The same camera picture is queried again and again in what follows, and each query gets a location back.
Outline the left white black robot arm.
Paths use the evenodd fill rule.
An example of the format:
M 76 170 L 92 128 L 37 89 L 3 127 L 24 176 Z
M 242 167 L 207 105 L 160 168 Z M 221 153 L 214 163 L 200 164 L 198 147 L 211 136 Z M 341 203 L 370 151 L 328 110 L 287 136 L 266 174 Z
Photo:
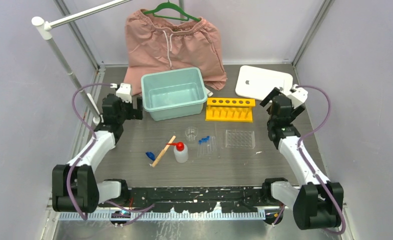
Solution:
M 131 198 L 126 180 L 106 179 L 100 183 L 95 171 L 105 155 L 116 147 L 126 120 L 143 119 L 143 100 L 126 102 L 113 93 L 102 100 L 102 119 L 93 127 L 92 137 L 84 149 L 66 164 L 52 170 L 52 208 L 56 212 L 93 213 L 98 205 L 112 201 L 119 207 Z

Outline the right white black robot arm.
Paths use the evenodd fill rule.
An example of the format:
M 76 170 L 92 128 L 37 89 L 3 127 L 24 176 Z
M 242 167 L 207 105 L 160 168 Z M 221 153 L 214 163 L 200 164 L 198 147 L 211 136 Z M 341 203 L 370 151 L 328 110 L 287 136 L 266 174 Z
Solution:
M 311 135 L 301 135 L 293 121 L 304 110 L 308 98 L 306 85 L 293 85 L 289 91 L 275 87 L 260 103 L 267 107 L 269 119 L 267 133 L 275 148 L 290 165 L 299 188 L 284 178 L 267 178 L 262 191 L 263 201 L 270 206 L 278 201 L 281 211 L 288 207 L 301 230 L 323 229 L 342 235 L 347 228 L 343 214 L 344 189 L 332 182 L 315 164 L 303 140 Z

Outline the white plastic tray lid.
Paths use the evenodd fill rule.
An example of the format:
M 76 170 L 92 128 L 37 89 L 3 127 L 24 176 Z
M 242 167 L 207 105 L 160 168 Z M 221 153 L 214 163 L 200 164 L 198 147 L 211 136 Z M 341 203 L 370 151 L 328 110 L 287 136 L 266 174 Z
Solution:
M 293 80 L 289 73 L 243 65 L 239 69 L 235 93 L 262 101 L 274 88 L 289 91 Z

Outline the blue cap test tube lying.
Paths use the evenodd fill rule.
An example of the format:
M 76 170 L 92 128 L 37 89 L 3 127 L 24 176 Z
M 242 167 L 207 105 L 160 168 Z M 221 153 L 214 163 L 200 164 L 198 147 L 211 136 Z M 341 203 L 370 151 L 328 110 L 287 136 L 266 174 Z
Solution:
M 156 156 L 155 156 L 155 154 L 153 153 L 153 152 L 150 152 L 150 151 L 147 151 L 146 153 L 145 153 L 145 155 L 152 161 L 152 162 L 154 162 L 155 160 L 156 160 Z

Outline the wooden test tube clamp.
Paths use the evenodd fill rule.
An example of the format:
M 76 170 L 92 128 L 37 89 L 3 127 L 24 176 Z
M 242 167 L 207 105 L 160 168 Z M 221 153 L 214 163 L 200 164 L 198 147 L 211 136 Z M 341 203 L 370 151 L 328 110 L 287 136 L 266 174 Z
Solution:
M 151 167 L 155 167 L 160 160 L 162 159 L 162 157 L 165 155 L 165 153 L 167 152 L 168 148 L 170 147 L 170 144 L 172 144 L 174 142 L 174 140 L 176 139 L 176 136 L 173 135 L 171 137 L 171 139 L 165 144 L 165 147 L 161 150 L 161 152 L 158 154 L 158 156 L 155 158 L 155 160 L 153 161 L 153 163 L 150 165 Z

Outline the teal plastic bin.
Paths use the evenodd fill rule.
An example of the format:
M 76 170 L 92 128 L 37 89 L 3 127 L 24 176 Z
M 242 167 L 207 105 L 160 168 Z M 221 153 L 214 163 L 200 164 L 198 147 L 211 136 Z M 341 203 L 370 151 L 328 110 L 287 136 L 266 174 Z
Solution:
M 197 67 L 143 75 L 141 96 L 144 110 L 154 121 L 200 114 L 208 99 Z

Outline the clear well plate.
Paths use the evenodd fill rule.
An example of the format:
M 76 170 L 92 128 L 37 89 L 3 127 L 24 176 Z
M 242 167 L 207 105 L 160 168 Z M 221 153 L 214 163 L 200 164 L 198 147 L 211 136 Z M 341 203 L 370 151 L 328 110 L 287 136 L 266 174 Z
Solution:
M 246 130 L 226 130 L 226 148 L 254 149 L 256 146 L 255 132 Z

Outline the white red wash bottle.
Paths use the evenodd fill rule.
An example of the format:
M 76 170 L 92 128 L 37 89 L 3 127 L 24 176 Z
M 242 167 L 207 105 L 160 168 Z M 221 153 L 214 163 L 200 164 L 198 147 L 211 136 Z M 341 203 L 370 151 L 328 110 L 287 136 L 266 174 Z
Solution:
M 167 143 L 166 145 L 174 146 L 173 153 L 178 163 L 185 163 L 189 159 L 188 147 L 183 142 Z

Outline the small clear glass beaker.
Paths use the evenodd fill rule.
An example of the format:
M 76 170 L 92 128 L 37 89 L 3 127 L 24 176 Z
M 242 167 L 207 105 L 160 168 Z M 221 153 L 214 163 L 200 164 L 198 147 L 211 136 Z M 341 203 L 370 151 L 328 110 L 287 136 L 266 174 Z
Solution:
M 194 142 L 198 136 L 198 129 L 194 126 L 190 126 L 185 130 L 186 140 L 190 143 Z

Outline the yellow test tube rack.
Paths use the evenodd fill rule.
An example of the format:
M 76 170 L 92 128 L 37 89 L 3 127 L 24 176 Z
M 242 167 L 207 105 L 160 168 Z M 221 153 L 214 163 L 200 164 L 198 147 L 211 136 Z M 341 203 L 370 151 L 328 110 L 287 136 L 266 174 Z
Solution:
M 206 105 L 206 121 L 253 122 L 256 101 L 251 98 L 209 97 Z

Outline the blue capped test tube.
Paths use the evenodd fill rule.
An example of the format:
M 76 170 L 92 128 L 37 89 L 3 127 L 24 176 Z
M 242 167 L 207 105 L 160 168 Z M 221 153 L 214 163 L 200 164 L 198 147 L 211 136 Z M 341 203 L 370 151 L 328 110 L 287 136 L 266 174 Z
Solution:
M 210 155 L 212 153 L 211 137 L 210 136 L 204 137 L 201 141 L 203 143 L 203 150 L 202 150 L 203 155 L 204 156 Z
M 198 153 L 197 156 L 200 158 L 205 155 L 205 150 L 206 150 L 206 145 L 207 145 L 207 139 L 202 138 L 198 141 Z

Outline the pink shorts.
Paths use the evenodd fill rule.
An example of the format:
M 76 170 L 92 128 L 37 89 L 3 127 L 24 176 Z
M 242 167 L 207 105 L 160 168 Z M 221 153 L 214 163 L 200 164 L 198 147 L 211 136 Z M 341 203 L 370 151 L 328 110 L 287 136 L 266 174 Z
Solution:
M 190 67 L 200 70 L 205 85 L 217 91 L 224 88 L 227 74 L 216 26 L 202 17 L 173 24 L 145 12 L 129 15 L 124 27 L 128 53 L 124 82 L 131 85 L 133 95 L 142 92 L 144 75 Z

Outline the white metal clothes rack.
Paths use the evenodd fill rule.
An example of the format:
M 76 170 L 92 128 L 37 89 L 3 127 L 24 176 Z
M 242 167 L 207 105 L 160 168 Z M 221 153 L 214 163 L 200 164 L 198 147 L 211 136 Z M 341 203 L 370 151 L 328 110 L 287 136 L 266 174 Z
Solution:
M 85 101 L 85 104 L 89 108 L 90 112 L 93 114 L 92 121 L 96 125 L 103 121 L 101 114 L 99 113 L 99 110 L 96 107 L 96 104 L 95 104 L 92 96 L 87 94 L 87 92 L 84 89 L 81 89 L 82 85 L 81 85 L 80 81 L 78 80 L 76 74 L 74 73 L 74 71 L 71 68 L 70 64 L 68 63 L 67 59 L 65 58 L 65 56 L 63 55 L 63 53 L 61 52 L 59 47 L 57 46 L 57 44 L 53 38 L 53 35 L 51 34 L 51 30 L 53 30 L 57 27 L 63 26 L 63 25 L 69 25 L 70 29 L 72 30 L 72 33 L 74 34 L 74 36 L 78 40 L 79 45 L 81 46 L 82 50 L 87 55 L 91 65 L 96 70 L 98 70 L 99 65 L 97 64 L 92 51 L 90 50 L 88 44 L 86 43 L 86 41 L 85 41 L 79 27 L 75 23 L 75 21 L 83 19 L 83 18 L 91 16 L 91 15 L 94 15 L 99 12 L 108 10 L 108 9 L 111 9 L 111 8 L 114 8 L 116 6 L 125 4 L 126 2 L 127 2 L 126 0 L 112 0 L 110 2 L 101 4 L 101 5 L 86 9 L 86 10 L 82 10 L 77 13 L 71 13 L 69 11 L 66 3 L 63 0 L 55 0 L 54 3 L 56 5 L 56 7 L 58 8 L 58 10 L 60 11 L 60 13 L 62 14 L 62 18 L 60 18 L 58 20 L 53 20 L 53 21 L 46 21 L 40 16 L 35 16 L 31 19 L 32 25 L 35 26 L 35 28 L 37 29 L 37 31 L 39 32 L 41 37 L 48 43 L 48 45 L 50 46 L 54 55 L 56 56 L 56 58 L 58 59 L 58 61 L 62 65 L 62 67 L 65 70 L 68 77 L 70 78 L 71 82 L 76 87 L 78 92 L 81 93 L 82 98 Z

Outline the green clothes hanger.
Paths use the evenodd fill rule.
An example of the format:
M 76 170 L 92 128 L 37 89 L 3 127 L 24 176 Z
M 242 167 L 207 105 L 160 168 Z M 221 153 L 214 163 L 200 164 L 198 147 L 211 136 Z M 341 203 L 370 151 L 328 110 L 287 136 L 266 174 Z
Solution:
M 201 18 L 188 14 L 179 5 L 172 3 L 169 0 L 160 3 L 154 9 L 144 10 L 142 13 L 145 15 L 152 15 L 156 18 L 177 20 L 181 22 L 201 21 Z

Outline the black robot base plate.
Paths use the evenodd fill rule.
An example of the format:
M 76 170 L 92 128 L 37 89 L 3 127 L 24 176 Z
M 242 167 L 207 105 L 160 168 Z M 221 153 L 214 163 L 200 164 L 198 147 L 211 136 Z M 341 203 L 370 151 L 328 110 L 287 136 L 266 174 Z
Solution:
M 252 213 L 258 208 L 279 207 L 262 186 L 216 187 L 133 187 L 126 199 L 112 199 L 126 208 L 144 209 L 153 205 L 153 213 L 211 213 L 219 206 L 222 213 Z

